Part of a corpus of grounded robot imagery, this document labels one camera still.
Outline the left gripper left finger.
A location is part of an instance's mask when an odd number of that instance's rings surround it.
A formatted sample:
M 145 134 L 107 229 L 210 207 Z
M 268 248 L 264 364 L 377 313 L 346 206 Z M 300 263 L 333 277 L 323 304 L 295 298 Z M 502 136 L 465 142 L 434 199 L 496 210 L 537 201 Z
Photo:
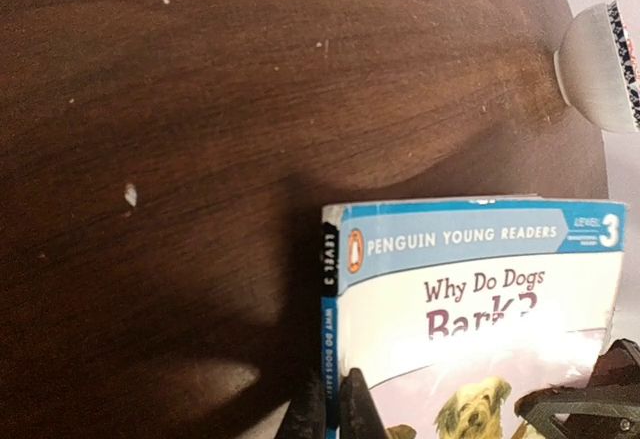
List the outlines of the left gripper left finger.
M 317 369 L 311 369 L 283 416 L 279 426 L 279 439 L 323 439 L 325 437 L 324 381 Z

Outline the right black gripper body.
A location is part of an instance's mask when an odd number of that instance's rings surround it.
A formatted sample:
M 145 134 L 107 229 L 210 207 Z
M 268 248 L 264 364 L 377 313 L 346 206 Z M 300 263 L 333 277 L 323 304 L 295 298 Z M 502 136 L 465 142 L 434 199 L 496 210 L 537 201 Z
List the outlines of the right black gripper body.
M 516 438 L 635 439 L 639 436 L 639 345 L 615 340 L 584 387 L 554 386 L 524 395 Z

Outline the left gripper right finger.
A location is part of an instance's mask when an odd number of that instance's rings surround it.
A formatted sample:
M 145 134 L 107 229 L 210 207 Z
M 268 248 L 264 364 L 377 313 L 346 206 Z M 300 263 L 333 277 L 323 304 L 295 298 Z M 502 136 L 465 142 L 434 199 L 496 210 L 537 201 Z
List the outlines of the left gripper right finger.
M 385 439 L 386 432 L 359 368 L 352 368 L 339 390 L 339 433 L 343 439 Z

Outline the dog picture book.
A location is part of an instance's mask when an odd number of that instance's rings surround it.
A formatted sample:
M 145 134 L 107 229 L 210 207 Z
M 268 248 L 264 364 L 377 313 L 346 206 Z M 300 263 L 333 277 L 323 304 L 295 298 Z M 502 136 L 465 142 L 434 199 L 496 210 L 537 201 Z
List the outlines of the dog picture book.
M 451 197 L 322 210 L 327 436 L 362 372 L 390 438 L 529 438 L 524 394 L 582 385 L 610 340 L 627 207 Z

